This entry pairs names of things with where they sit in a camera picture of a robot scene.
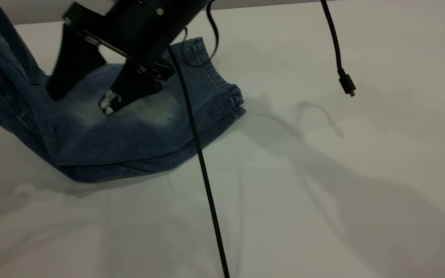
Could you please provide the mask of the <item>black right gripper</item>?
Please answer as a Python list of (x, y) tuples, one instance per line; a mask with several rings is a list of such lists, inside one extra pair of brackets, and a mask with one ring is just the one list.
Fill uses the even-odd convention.
[(106, 14), (73, 2), (63, 15), (60, 53), (46, 90), (61, 100), (87, 74), (106, 64), (99, 45), (127, 59), (99, 101), (107, 117), (159, 93), (174, 73), (161, 57), (210, 0), (117, 0)]

